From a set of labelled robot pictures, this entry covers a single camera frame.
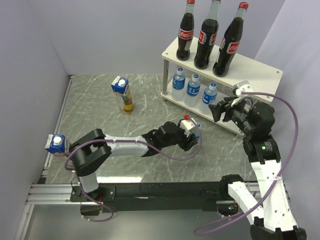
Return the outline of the water bottle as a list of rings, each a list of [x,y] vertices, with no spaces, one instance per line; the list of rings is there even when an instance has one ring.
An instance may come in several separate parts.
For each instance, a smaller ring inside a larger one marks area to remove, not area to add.
[[[202,114],[209,114],[211,110],[209,109],[209,105],[213,104],[218,95],[217,84],[215,82],[211,82],[208,87],[205,88],[204,93],[202,95],[201,104],[199,106],[199,111]]]
[[[181,101],[184,97],[184,87],[186,82],[186,76],[184,69],[179,67],[172,78],[172,93],[171,97],[175,101]]]
[[[199,142],[200,142],[200,128],[201,128],[201,124],[198,123],[197,127],[195,124],[192,124],[192,133],[195,135],[195,140],[196,140],[196,144],[192,146],[192,148],[190,149],[190,154],[194,154],[198,147],[199,147]]]
[[[184,104],[187,107],[193,107],[197,103],[197,97],[200,91],[200,79],[198,74],[193,74],[188,81],[186,88],[186,96],[184,98]]]

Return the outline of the cola bottle shelved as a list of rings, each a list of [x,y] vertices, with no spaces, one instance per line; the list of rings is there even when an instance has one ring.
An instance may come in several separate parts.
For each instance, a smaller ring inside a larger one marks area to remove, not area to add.
[[[194,37],[194,6],[194,0],[186,1],[185,12],[180,22],[176,57],[181,61],[190,57],[190,46]]]
[[[216,42],[219,29],[220,0],[212,0],[209,12],[202,23],[198,37],[197,51],[194,58],[194,66],[197,69],[206,69]]]
[[[217,77],[224,77],[229,71],[242,39],[244,19],[248,8],[249,4],[247,2],[239,3],[235,17],[224,33],[217,59],[212,69],[213,74]]]

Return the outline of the blue juice carton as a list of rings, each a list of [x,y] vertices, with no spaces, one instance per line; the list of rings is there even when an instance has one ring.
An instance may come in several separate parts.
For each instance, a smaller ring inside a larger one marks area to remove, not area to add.
[[[123,113],[129,115],[134,109],[129,80],[117,76],[111,83],[111,88],[116,97],[118,108]]]

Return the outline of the dark juice carton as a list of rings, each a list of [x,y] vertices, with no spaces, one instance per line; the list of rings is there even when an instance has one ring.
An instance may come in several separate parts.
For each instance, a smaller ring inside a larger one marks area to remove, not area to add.
[[[63,134],[49,134],[44,149],[54,156],[68,156],[70,142]]]

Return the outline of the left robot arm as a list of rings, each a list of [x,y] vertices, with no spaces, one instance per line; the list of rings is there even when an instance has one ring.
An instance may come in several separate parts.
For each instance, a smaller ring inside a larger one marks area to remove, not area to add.
[[[136,137],[110,136],[96,128],[70,145],[69,159],[82,185],[82,195],[94,201],[100,195],[96,171],[107,158],[164,155],[164,148],[175,145],[187,152],[200,142],[200,125],[192,118],[181,119],[177,124],[167,121],[158,129]]]

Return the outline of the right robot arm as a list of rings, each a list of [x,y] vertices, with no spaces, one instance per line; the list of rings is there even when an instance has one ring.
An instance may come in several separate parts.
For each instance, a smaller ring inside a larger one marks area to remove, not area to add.
[[[209,105],[214,121],[232,121],[244,134],[243,148],[256,175],[261,203],[250,194],[244,182],[225,176],[219,193],[226,200],[234,199],[250,222],[253,240],[305,240],[305,229],[298,226],[290,210],[281,177],[281,156],[278,144],[270,134],[275,122],[272,106],[258,102],[250,110],[246,101],[226,97]]]

